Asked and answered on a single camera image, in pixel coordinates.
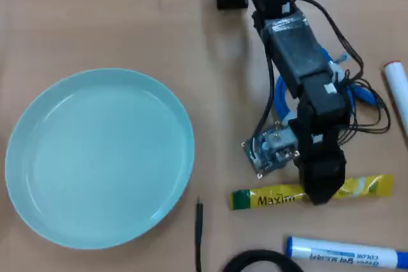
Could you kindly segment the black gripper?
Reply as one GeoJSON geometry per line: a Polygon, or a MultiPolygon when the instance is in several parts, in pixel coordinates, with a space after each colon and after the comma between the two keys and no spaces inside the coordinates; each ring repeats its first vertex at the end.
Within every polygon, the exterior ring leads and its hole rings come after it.
{"type": "Polygon", "coordinates": [[[346,158],[339,147],[339,128],[348,120],[348,102],[328,73],[301,82],[297,106],[300,183],[314,205],[326,204],[345,182],[346,158]],[[312,132],[324,132],[314,143],[312,132]]]}

